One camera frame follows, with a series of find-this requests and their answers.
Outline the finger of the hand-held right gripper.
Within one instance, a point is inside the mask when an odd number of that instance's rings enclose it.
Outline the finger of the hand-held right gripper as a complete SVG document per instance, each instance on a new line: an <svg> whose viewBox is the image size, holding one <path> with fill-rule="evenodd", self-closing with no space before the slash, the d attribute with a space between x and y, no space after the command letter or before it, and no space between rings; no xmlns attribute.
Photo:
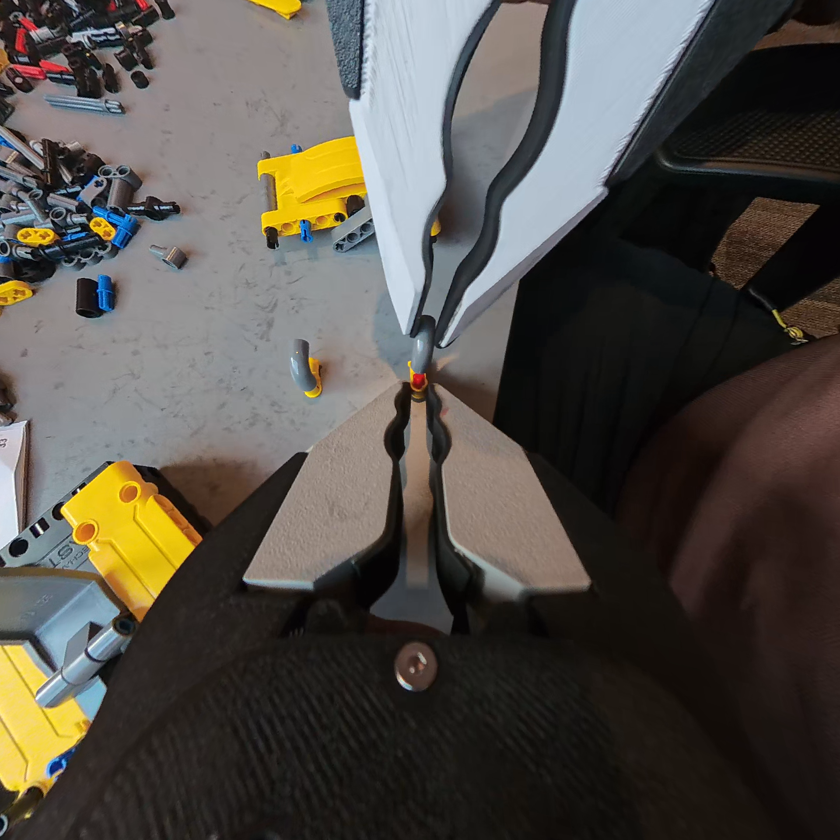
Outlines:
<svg viewBox="0 0 840 840"><path fill-rule="evenodd" d="M711 2L552 2L539 85L517 148L487 189L478 238L437 324L450 345L606 195L606 179Z"/></svg>
<svg viewBox="0 0 840 840"><path fill-rule="evenodd" d="M414 335L433 270L431 228L452 172L451 121L490 1L363 2L353 132L392 305Z"/></svg>

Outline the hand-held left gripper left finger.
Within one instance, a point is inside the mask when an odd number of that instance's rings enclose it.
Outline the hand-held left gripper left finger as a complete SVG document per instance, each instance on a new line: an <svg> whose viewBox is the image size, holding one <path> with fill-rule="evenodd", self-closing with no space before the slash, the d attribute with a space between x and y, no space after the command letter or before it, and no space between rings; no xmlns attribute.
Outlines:
<svg viewBox="0 0 840 840"><path fill-rule="evenodd" d="M380 597L400 561L404 429L405 385L392 384L312 446L244 583L314 593L350 582Z"/></svg>

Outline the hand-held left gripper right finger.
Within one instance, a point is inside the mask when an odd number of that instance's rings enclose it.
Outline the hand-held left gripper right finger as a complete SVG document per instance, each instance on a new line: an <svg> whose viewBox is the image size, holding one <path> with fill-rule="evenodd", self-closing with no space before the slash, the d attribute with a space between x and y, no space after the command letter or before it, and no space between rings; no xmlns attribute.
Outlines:
<svg viewBox="0 0 840 840"><path fill-rule="evenodd" d="M449 605L495 605L592 585L524 449L431 387L437 578Z"/></svg>

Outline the yellow curved brick assembly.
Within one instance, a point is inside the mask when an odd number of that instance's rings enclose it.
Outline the yellow curved brick assembly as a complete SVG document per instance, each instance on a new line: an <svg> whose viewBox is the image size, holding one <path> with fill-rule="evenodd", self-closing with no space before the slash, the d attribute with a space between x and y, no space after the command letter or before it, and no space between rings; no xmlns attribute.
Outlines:
<svg viewBox="0 0 840 840"><path fill-rule="evenodd" d="M261 231L269 249L280 238L309 244L314 233L332 230L332 249L346 253L375 234L368 189L356 140L346 136L290 153L264 151L257 164L264 194Z"/></svg>

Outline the yellow and black brick assembly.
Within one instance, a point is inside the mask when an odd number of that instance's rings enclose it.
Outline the yellow and black brick assembly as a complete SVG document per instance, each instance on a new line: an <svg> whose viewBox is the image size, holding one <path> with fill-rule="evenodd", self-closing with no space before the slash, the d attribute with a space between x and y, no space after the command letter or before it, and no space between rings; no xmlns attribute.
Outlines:
<svg viewBox="0 0 840 840"><path fill-rule="evenodd" d="M158 469L107 462L2 544L2 832L45 797L205 522Z"/></svg>

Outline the pile of small brick parts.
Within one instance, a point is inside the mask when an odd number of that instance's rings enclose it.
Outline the pile of small brick parts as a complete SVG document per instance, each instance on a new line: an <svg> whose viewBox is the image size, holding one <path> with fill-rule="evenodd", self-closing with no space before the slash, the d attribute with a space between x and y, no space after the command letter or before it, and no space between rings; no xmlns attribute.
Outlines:
<svg viewBox="0 0 840 840"><path fill-rule="evenodd" d="M151 27L172 20L171 2L2 1L1 305L35 295L58 270L96 269L118 257L143 221L181 215L178 203L140 197L143 180L78 141L28 138L13 129L13 95L40 82L55 110L123 117L126 81L146 89L154 69Z"/></svg>

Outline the black office chair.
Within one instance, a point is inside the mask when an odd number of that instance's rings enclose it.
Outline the black office chair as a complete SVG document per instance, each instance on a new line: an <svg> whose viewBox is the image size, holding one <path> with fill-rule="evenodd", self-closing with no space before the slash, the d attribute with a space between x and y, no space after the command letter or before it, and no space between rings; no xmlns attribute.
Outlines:
<svg viewBox="0 0 840 840"><path fill-rule="evenodd" d="M708 270L758 198L816 205L749 279L781 312L838 278L839 44L758 49L740 62L637 173L626 238Z"/></svg>

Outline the person in brown shirt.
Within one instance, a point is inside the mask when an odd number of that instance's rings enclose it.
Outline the person in brown shirt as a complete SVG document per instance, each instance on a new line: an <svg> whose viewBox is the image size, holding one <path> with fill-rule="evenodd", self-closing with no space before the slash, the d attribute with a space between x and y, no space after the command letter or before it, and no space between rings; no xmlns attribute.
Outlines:
<svg viewBox="0 0 840 840"><path fill-rule="evenodd" d="M710 389L617 509L658 563L799 837L838 838L839 338Z"/></svg>

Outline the instruction booklet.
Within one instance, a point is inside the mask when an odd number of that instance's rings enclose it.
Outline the instruction booklet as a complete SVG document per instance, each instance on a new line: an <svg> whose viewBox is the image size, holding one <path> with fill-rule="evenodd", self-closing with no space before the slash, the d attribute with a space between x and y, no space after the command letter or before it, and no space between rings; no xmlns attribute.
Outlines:
<svg viewBox="0 0 840 840"><path fill-rule="evenodd" d="M27 506L28 420L1 429L1 546L25 526Z"/></svg>

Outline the black and blue pin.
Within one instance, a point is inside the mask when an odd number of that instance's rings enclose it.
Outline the black and blue pin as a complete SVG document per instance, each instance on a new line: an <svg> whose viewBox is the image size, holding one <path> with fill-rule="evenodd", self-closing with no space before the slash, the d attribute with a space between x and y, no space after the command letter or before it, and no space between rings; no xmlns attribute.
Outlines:
<svg viewBox="0 0 840 840"><path fill-rule="evenodd" d="M116 307L116 290L108 275L96 278L80 276L76 280L76 315L84 319L97 319Z"/></svg>

